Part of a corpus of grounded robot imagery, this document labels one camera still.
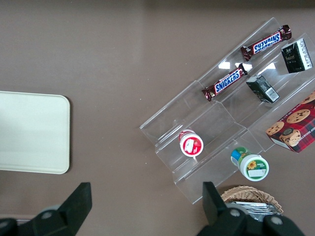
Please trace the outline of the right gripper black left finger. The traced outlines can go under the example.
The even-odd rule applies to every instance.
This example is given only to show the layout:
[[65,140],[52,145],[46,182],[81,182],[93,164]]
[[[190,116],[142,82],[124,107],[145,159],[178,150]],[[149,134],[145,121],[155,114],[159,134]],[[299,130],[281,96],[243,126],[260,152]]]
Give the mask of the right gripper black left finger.
[[74,236],[92,209],[89,182],[82,182],[57,209],[47,209],[18,225],[14,218],[0,220],[2,236]]

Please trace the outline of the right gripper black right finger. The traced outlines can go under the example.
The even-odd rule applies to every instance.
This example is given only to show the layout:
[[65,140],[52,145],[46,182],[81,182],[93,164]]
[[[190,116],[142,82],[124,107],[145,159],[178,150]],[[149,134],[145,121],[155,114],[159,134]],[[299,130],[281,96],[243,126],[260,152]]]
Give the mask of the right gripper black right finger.
[[212,182],[204,182],[203,209],[208,220],[199,236],[303,236],[304,233],[289,218],[267,215],[262,222],[254,220],[240,209],[228,208]]

